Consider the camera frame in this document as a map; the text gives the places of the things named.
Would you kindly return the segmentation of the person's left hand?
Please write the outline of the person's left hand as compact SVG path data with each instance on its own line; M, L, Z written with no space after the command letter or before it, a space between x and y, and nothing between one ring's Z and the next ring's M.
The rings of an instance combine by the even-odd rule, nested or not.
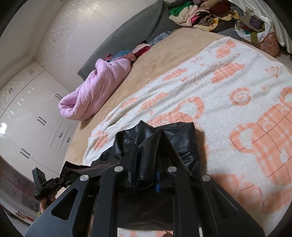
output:
M49 196L49 202L50 203L55 201L55 199L56 199L55 196L56 196L56 193L54 193L54 194ZM46 208L49 206L47 204L48 203L47 198L41 199L39 201L39 203L40 203L40 214L42 214L46 210Z

